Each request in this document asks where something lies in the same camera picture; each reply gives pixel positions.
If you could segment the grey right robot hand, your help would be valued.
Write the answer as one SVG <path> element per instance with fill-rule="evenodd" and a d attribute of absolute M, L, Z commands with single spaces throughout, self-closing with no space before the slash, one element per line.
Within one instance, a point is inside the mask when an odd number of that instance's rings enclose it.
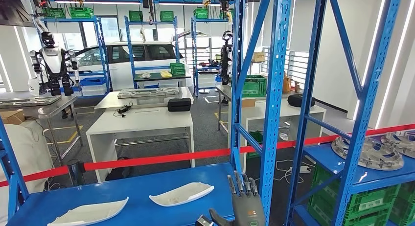
<path fill-rule="evenodd" d="M 254 179 L 247 177 L 244 172 L 237 171 L 234 171 L 234 177 L 227 177 L 234 219 L 227 220 L 211 208 L 209 214 L 212 221 L 218 226 L 264 226 L 266 217 Z"/>

